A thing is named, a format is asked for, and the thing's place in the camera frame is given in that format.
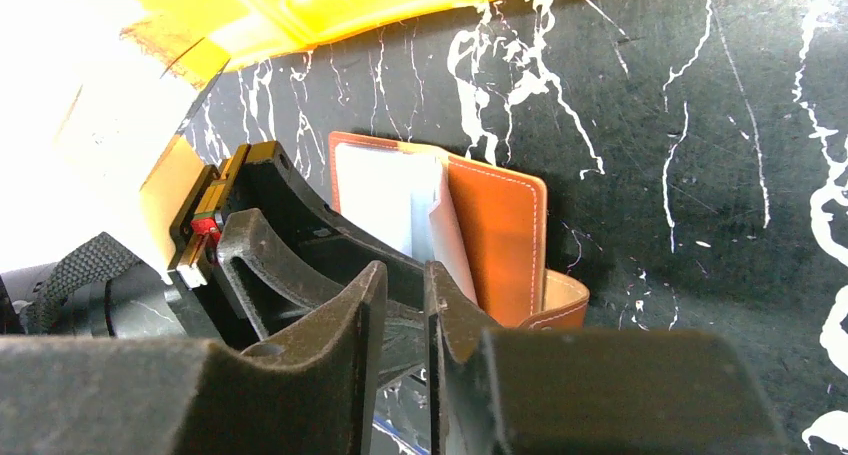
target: orange object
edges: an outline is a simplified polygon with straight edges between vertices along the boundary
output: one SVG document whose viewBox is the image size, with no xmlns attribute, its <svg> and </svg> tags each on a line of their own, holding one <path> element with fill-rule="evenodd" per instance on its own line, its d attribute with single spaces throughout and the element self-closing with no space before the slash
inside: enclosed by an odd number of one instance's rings
<svg viewBox="0 0 848 455">
<path fill-rule="evenodd" d="M 216 49 L 229 54 L 228 70 L 266 58 L 309 50 L 381 25 L 487 0 L 138 0 L 160 20 L 163 33 L 190 34 L 207 44 L 202 59 Z M 161 24 L 162 19 L 168 25 Z M 179 51 L 165 37 L 153 52 Z"/>
<path fill-rule="evenodd" d="M 333 132 L 330 134 L 333 204 L 340 213 L 335 151 L 339 144 L 427 153 L 439 158 L 448 185 L 477 301 L 506 327 L 579 327 L 588 289 L 545 269 L 547 187 L 531 175 L 469 160 L 441 148 Z"/>
</svg>

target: braided cable sleeve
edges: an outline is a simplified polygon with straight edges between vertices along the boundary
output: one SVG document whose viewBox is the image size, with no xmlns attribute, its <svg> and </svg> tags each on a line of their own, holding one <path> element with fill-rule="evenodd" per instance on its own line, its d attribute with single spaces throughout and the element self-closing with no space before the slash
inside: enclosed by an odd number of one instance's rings
<svg viewBox="0 0 848 455">
<path fill-rule="evenodd" d="M 83 243 L 56 265 L 35 301 L 21 311 L 24 329 L 28 334 L 47 333 L 75 290 L 115 278 L 140 261 L 106 232 Z"/>
</svg>

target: yellow object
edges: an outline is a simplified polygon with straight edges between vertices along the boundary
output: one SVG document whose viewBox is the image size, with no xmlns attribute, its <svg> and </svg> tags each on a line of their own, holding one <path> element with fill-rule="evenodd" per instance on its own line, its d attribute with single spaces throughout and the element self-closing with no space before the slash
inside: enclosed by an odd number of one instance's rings
<svg viewBox="0 0 848 455">
<path fill-rule="evenodd" d="M 268 57 L 309 50 L 381 25 L 486 0 L 138 1 L 161 28 L 159 35 L 146 37 L 145 46 L 154 54 L 172 56 L 183 53 L 186 45 L 198 43 L 191 48 L 192 52 L 197 51 L 193 58 L 180 59 L 183 63 L 178 74 L 193 74 L 203 80 L 209 67 L 218 62 L 219 50 L 231 59 L 227 70 L 237 70 Z M 173 36 L 171 32 L 181 35 Z M 160 48 L 151 47 L 151 40 Z"/>
</svg>

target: black marble surface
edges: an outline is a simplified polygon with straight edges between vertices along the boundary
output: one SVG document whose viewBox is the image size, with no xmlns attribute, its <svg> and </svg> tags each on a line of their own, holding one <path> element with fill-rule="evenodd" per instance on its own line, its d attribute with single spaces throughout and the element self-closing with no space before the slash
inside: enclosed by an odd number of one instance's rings
<svg viewBox="0 0 848 455">
<path fill-rule="evenodd" d="M 459 8 L 225 74 L 186 137 L 208 161 L 277 139 L 326 199 L 333 130 L 540 176 L 547 264 L 592 290 L 587 325 L 722 334 L 796 448 L 806 438 L 838 453 L 848 450 L 846 8 Z M 662 381 L 633 390 L 644 383 Z"/>
</svg>

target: wallet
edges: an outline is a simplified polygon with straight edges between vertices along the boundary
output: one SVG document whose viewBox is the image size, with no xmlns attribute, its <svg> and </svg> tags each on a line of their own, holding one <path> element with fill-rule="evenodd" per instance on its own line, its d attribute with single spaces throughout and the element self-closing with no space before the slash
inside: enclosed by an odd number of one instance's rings
<svg viewBox="0 0 848 455">
<path fill-rule="evenodd" d="M 505 327 L 582 326 L 589 290 L 545 268 L 544 181 L 425 144 L 333 132 L 329 148 L 340 214 L 413 258 L 441 261 Z"/>
</svg>

